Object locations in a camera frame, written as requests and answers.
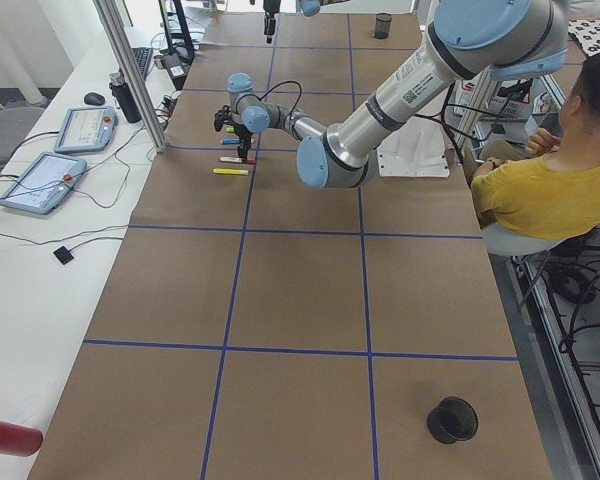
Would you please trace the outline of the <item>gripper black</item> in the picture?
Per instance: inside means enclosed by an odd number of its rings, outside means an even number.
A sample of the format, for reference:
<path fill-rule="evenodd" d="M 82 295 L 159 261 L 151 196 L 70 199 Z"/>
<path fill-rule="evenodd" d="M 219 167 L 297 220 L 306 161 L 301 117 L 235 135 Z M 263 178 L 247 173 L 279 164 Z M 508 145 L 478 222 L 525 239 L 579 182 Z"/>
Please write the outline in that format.
<path fill-rule="evenodd" d="M 264 35 L 266 43 L 271 44 L 274 36 L 274 19 L 280 13 L 280 0 L 264 0 L 263 10 L 264 18 Z"/>
<path fill-rule="evenodd" d="M 243 124 L 235 123 L 233 125 L 234 133 L 238 137 L 237 153 L 242 163 L 249 161 L 249 152 L 252 149 L 253 133 Z"/>

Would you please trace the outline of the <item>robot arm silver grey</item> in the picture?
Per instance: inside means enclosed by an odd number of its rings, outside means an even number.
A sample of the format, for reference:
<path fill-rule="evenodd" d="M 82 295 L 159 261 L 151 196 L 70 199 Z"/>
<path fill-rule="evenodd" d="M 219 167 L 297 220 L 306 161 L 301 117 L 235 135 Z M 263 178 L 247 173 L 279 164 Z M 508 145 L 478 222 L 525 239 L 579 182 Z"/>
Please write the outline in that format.
<path fill-rule="evenodd" d="M 250 75 L 234 73 L 214 127 L 233 126 L 241 159 L 252 135 L 283 130 L 300 143 L 296 167 L 305 185 L 357 188 L 377 172 L 381 143 L 455 81 L 483 71 L 503 81 L 559 70 L 570 18 L 568 1 L 441 1 L 416 52 L 343 122 L 324 126 L 296 107 L 265 102 Z"/>
<path fill-rule="evenodd" d="M 306 17 L 318 14 L 323 6 L 345 3 L 347 0 L 300 0 L 300 11 Z M 271 44 L 276 33 L 276 15 L 280 13 L 280 0 L 264 0 L 263 34 L 267 44 Z"/>

